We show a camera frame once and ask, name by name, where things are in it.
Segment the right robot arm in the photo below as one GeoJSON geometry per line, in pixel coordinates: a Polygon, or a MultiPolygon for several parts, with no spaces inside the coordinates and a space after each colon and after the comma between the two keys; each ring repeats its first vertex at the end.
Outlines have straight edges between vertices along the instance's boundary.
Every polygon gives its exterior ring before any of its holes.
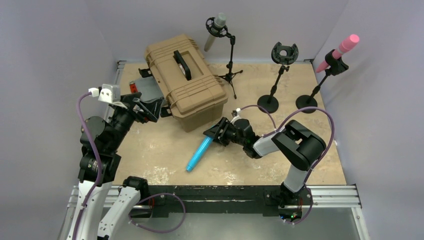
{"type": "Polygon", "coordinates": [[[222,146],[229,143],[242,146],[245,154],[252,159],[281,152],[290,162],[288,174],[280,187],[280,196],[288,204],[300,198],[308,172],[327,148],[320,136],[296,120],[290,120],[283,129],[269,136],[259,136],[248,119],[230,121],[223,117],[203,134],[222,146]]]}

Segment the black round-base shock-mount stand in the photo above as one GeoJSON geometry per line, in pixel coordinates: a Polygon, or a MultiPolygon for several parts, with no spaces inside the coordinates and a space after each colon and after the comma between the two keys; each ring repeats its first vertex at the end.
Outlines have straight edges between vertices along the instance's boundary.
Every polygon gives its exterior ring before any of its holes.
{"type": "Polygon", "coordinates": [[[277,42],[272,48],[271,59],[274,63],[280,64],[281,66],[278,71],[278,76],[275,80],[275,83],[270,89],[270,94],[262,95],[257,101],[258,108],[262,112],[268,112],[272,114],[278,110],[279,102],[274,96],[278,88],[278,83],[284,72],[288,72],[290,65],[298,59],[298,56],[299,48],[295,43],[291,46],[288,46],[282,45],[281,42],[277,42]]]}

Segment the grey silver microphone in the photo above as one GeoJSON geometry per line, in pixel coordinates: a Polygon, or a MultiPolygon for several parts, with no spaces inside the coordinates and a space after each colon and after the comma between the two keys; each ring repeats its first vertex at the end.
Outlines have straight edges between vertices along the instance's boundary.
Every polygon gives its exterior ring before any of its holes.
{"type": "Polygon", "coordinates": [[[220,12],[215,17],[210,17],[206,20],[205,26],[209,33],[209,36],[204,45],[204,51],[208,52],[215,39],[222,37],[222,31],[226,27],[227,16],[220,12]]]}

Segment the black tripod microphone stand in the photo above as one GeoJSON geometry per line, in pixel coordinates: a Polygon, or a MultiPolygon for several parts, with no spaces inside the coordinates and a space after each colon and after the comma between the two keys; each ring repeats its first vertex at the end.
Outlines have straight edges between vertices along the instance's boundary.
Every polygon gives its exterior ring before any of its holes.
{"type": "Polygon", "coordinates": [[[232,35],[231,33],[229,33],[227,25],[222,30],[222,34],[223,34],[222,37],[217,37],[217,38],[228,38],[229,41],[230,41],[230,47],[231,48],[230,48],[229,62],[226,65],[226,68],[228,69],[228,73],[226,73],[225,75],[219,75],[218,77],[225,80],[226,82],[228,82],[230,84],[230,86],[232,87],[232,91],[233,91],[233,97],[234,97],[234,99],[237,99],[237,95],[236,95],[235,88],[234,88],[234,85],[233,85],[233,78],[237,74],[243,73],[243,70],[233,72],[233,55],[234,55],[234,46],[235,46],[235,43],[236,43],[236,37],[234,35],[232,35]]]}

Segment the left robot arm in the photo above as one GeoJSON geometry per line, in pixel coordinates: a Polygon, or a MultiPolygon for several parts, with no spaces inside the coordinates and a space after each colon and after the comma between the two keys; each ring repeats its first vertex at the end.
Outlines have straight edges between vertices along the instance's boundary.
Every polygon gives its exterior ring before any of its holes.
{"type": "Polygon", "coordinates": [[[141,93],[113,98],[110,122],[102,117],[84,118],[81,102],[86,97],[101,98],[97,88],[80,96],[76,111],[81,121],[82,158],[78,173],[78,200],[70,226],[69,240],[94,240],[107,193],[112,187],[121,160],[117,149],[134,122],[157,122],[164,98],[142,101],[141,93]]]}

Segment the blue microphone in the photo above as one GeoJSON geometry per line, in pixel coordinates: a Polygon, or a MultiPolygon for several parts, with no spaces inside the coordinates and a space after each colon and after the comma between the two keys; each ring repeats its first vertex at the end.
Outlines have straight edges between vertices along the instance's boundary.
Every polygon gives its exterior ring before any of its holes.
{"type": "Polygon", "coordinates": [[[188,162],[185,170],[187,172],[191,172],[199,163],[207,149],[209,148],[210,144],[213,142],[213,138],[206,136],[202,143],[199,145],[193,156],[191,157],[190,161],[188,162]]]}

